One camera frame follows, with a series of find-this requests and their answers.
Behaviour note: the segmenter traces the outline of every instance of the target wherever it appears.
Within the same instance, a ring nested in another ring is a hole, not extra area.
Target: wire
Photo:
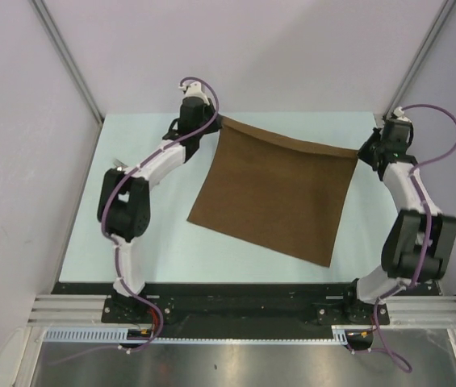
[[[161,153],[163,153],[164,151],[166,151],[167,149],[181,143],[182,141],[184,141],[185,139],[189,139],[190,137],[194,136],[194,135],[197,135],[198,133],[202,132],[202,131],[205,131],[216,119],[217,119],[217,116],[219,115],[219,108],[220,108],[220,104],[219,104],[219,98],[217,97],[217,94],[216,92],[213,90],[213,88],[205,81],[203,81],[202,79],[200,78],[197,78],[197,77],[184,77],[183,79],[181,79],[181,81],[179,82],[179,85],[183,85],[185,82],[187,81],[197,81],[197,82],[200,82],[202,83],[203,85],[206,86],[206,88],[210,91],[211,93],[211,96],[213,97],[214,101],[215,101],[215,112],[214,114],[212,115],[212,117],[204,124],[202,125],[199,129],[196,129],[195,131],[192,131],[190,133],[188,133],[187,135],[183,135],[181,137],[179,137],[178,139],[172,141],[171,143],[168,143],[166,144],[163,149],[160,149],[158,148],[155,152],[153,152],[149,157],[147,157],[145,160],[143,160],[141,163],[139,163],[136,167],[134,167],[131,171],[129,171],[128,173],[126,173],[123,178],[120,180],[120,182],[116,185],[116,187],[112,190],[111,192],[111,195],[109,195],[109,198],[107,199],[107,202],[106,202],[106,205],[104,206],[104,211],[102,213],[102,218],[101,218],[101,231],[102,231],[102,234],[104,235],[104,237],[106,237],[107,239],[109,239],[114,245],[115,245],[115,271],[116,271],[116,275],[117,277],[119,278],[119,283],[122,285],[122,287],[125,289],[125,291],[133,298],[135,298],[136,300],[138,300],[139,302],[142,302],[144,303],[145,305],[149,306],[150,308],[152,308],[153,310],[156,311],[156,315],[157,315],[157,318],[156,318],[156,321],[157,321],[157,330],[156,332],[149,338],[147,339],[147,341],[145,341],[144,343],[142,343],[139,347],[136,347],[136,348],[131,348],[131,349],[128,349],[126,351],[126,353],[132,353],[132,352],[139,352],[139,351],[143,351],[152,341],[154,341],[160,334],[161,334],[161,331],[163,330],[163,313],[161,312],[161,309],[159,307],[157,307],[157,305],[153,304],[152,302],[150,302],[149,300],[146,300],[142,297],[140,297],[138,294],[134,293],[131,288],[129,288],[128,284],[125,282],[125,280],[123,279],[122,277],[122,271],[121,271],[121,268],[120,268],[120,254],[119,254],[119,241],[113,236],[113,235],[110,235],[107,233],[107,230],[106,230],[106,219],[107,219],[107,216],[109,214],[109,210],[111,208],[111,204],[112,202],[115,200],[116,196],[118,195],[120,189],[122,188],[122,186],[127,182],[127,180],[129,179],[129,177],[131,177],[132,175],[134,175],[135,173],[139,172],[145,165],[147,165],[149,162],[151,162],[152,160],[154,160],[154,158],[156,158],[158,155],[160,155]],[[74,355],[71,355],[71,356],[67,356],[63,359],[59,359],[59,360],[56,360],[56,361],[53,361],[53,362],[50,362],[49,364],[50,365],[57,365],[57,364],[61,364],[61,363],[64,363],[65,361],[68,361],[68,360],[73,360],[75,358],[78,358],[80,356],[84,356],[84,355],[87,355],[88,353],[91,353],[91,352],[95,352],[95,351],[99,351],[99,350],[103,350],[103,349],[113,349],[113,348],[116,348],[116,349],[120,349],[122,350],[121,347],[119,346],[114,346],[114,345],[103,345],[103,346],[100,346],[100,347],[93,347],[93,348],[90,348],[86,351],[83,351],[83,352],[79,352],[77,354],[74,354]]]
[[[456,118],[455,118],[455,116],[453,114],[451,114],[447,109],[444,109],[442,107],[435,106],[435,105],[430,105],[428,103],[420,103],[420,104],[416,104],[416,105],[406,106],[403,109],[404,109],[404,111],[406,111],[406,110],[409,110],[409,109],[415,109],[417,107],[424,107],[424,108],[428,108],[428,109],[434,109],[434,110],[438,110],[438,111],[446,114],[448,117],[450,117],[450,119],[452,121],[454,121],[454,124],[455,124],[455,127],[456,127]],[[376,326],[375,330],[376,330],[377,334],[379,335],[380,341],[382,341],[383,348],[370,348],[369,350],[355,351],[349,345],[347,345],[347,348],[352,352],[352,354],[357,353],[357,352],[359,352],[359,353],[363,353],[363,352],[366,352],[366,353],[368,353],[368,352],[369,353],[373,353],[373,352],[384,353],[384,354],[388,355],[389,357],[391,357],[392,362],[399,369],[404,371],[405,373],[411,373],[413,368],[404,357],[402,357],[397,352],[392,351],[391,348],[389,347],[389,345],[387,344],[387,341],[384,339],[383,332],[382,332],[382,329],[380,328],[380,323],[379,323],[379,313],[378,313],[378,311],[379,311],[379,303],[381,301],[385,300],[386,298],[390,297],[391,295],[398,293],[402,289],[413,289],[413,288],[415,288],[417,286],[417,282],[418,282],[418,280],[420,278],[421,269],[423,268],[423,263],[425,262],[425,257],[427,255],[427,250],[429,248],[430,233],[432,232],[432,214],[430,212],[429,204],[427,203],[427,197],[425,196],[425,192],[421,188],[420,182],[416,179],[416,175],[414,174],[414,172],[417,169],[420,169],[421,167],[425,167],[426,165],[429,165],[429,164],[432,164],[432,163],[435,163],[437,161],[445,159],[446,157],[448,157],[452,153],[454,153],[455,150],[456,150],[456,140],[455,140],[454,145],[447,152],[443,153],[442,155],[440,155],[438,157],[434,157],[433,159],[429,159],[429,160],[423,161],[422,163],[414,165],[411,168],[411,170],[409,171],[409,178],[411,179],[411,182],[414,185],[414,189],[416,190],[416,193],[418,194],[418,196],[419,196],[419,198],[421,200],[421,205],[423,206],[423,209],[425,211],[425,216],[426,216],[425,235],[424,235],[424,238],[423,238],[423,243],[421,245],[420,260],[418,261],[416,269],[414,270],[414,273],[412,274],[411,283],[408,286],[406,286],[403,283],[402,284],[398,284],[395,288],[389,290],[388,292],[386,292],[385,294],[383,294],[382,296],[377,298],[376,302],[374,303],[374,306],[373,306],[373,319],[374,319],[374,324]]]
[[[153,317],[153,326],[151,328],[151,331],[152,332],[156,332],[156,327],[157,327],[157,324],[158,324],[158,321],[157,321],[157,315],[156,315],[156,312],[154,312],[154,309],[149,309],[149,314]]]
[[[419,103],[416,105],[409,105],[409,106],[404,107],[404,111],[409,110],[409,109],[415,109],[417,107],[424,107],[424,108],[428,108],[428,109],[438,110],[438,111],[446,114],[446,116],[450,117],[450,119],[452,121],[454,121],[454,124],[456,127],[455,116],[453,114],[451,114],[447,109],[444,109],[439,106],[430,105],[428,103]],[[442,155],[440,155],[438,157],[434,157],[433,159],[429,159],[429,160],[423,161],[422,163],[414,165],[411,168],[410,173],[409,173],[411,182],[414,185],[414,189],[416,190],[418,196],[420,197],[421,204],[423,206],[423,209],[425,210],[425,215],[427,218],[426,226],[425,226],[425,236],[423,238],[423,243],[421,245],[420,260],[418,261],[418,265],[416,266],[416,269],[412,276],[411,283],[408,286],[409,289],[415,288],[416,283],[417,283],[418,279],[420,278],[421,269],[423,268],[423,263],[425,262],[425,257],[427,255],[427,249],[429,248],[430,233],[432,232],[432,214],[430,212],[430,207],[429,207],[429,204],[427,203],[427,197],[425,196],[425,193],[423,192],[423,189],[421,188],[419,181],[416,179],[414,172],[417,169],[420,169],[421,167],[425,167],[426,165],[429,165],[429,164],[432,164],[437,161],[445,159],[446,157],[448,157],[452,153],[454,153],[455,150],[456,150],[456,140],[455,140],[455,143],[452,146],[452,148],[450,148],[447,152],[443,153]]]

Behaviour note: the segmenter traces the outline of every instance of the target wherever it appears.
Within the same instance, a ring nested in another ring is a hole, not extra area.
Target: light blue table surface
[[[358,149],[374,127],[367,112],[232,113],[228,117],[296,139]],[[160,143],[175,114],[113,114],[104,123],[65,255],[61,282],[113,281],[111,242],[96,218],[104,173],[115,158],[142,161]],[[218,134],[151,192],[152,218],[142,236],[148,281],[338,282],[366,275],[380,262],[396,217],[391,195],[368,165],[358,162],[342,211],[330,268],[222,235],[186,218],[210,168]]]

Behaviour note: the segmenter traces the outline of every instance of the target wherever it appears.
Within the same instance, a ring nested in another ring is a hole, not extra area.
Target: black base
[[[164,338],[330,339],[332,325],[371,324],[372,306],[349,305],[351,285],[160,283],[147,284],[140,295],[161,309]],[[107,294],[103,323],[152,322],[146,306],[118,295],[111,283],[57,283],[52,293]],[[424,284],[403,294],[439,295],[439,288]],[[385,312],[379,313],[379,322],[387,325],[387,308],[380,308]]]
[[[346,331],[348,349],[355,351],[365,351],[373,345],[372,331]]]

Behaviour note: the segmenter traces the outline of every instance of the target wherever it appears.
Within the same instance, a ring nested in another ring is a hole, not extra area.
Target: brown cloth
[[[356,164],[357,151],[224,118],[188,221],[329,267]]]

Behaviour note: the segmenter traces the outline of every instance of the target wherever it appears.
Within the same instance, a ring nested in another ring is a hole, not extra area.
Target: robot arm
[[[358,152],[359,159],[378,172],[398,210],[398,217],[383,246],[381,265],[357,281],[355,293],[360,302],[372,304],[386,292],[410,285],[425,237],[424,204],[430,209],[433,226],[419,281],[441,279],[450,259],[456,218],[443,214],[433,203],[420,179],[419,169],[412,175],[425,196],[425,203],[417,193],[411,177],[412,167],[417,162],[407,154],[413,132],[411,120],[398,108],[385,120],[383,128],[374,129]]]
[[[139,248],[140,237],[150,222],[150,191],[171,171],[185,164],[197,152],[203,135],[216,132],[221,128],[222,118],[217,115],[217,119],[204,131],[170,146],[175,140],[205,125],[215,113],[213,104],[203,92],[199,82],[191,83],[182,89],[185,96],[180,115],[170,124],[169,130],[163,136],[157,148],[161,149],[161,152],[129,177],[111,203],[107,214],[106,232],[114,235],[118,240],[120,272],[129,289],[134,293],[139,293],[145,285]],[[134,168],[110,169],[104,175],[97,213],[99,222],[113,189]],[[119,279],[113,286],[118,293],[129,297],[126,289],[119,283]]]

